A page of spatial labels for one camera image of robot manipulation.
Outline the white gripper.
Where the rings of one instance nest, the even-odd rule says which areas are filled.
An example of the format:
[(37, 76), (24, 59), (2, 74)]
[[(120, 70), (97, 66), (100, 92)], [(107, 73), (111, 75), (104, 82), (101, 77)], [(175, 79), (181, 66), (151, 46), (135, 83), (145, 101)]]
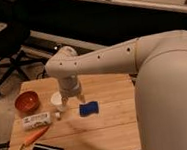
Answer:
[(77, 99), (80, 100), (82, 104), (86, 103), (84, 95), (81, 94), (81, 82), (76, 75), (58, 78), (57, 81), (59, 82), (59, 91), (63, 96), (61, 98), (63, 108), (67, 107), (69, 101), (68, 97), (75, 97), (76, 95)]

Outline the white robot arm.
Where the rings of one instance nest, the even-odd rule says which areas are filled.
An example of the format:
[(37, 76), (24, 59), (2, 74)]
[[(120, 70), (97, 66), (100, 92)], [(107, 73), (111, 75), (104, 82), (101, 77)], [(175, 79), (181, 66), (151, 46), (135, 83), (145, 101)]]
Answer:
[(45, 69), (64, 101), (82, 92), (79, 75), (134, 74), (142, 150), (187, 150), (187, 31), (141, 36), (83, 55), (63, 46)]

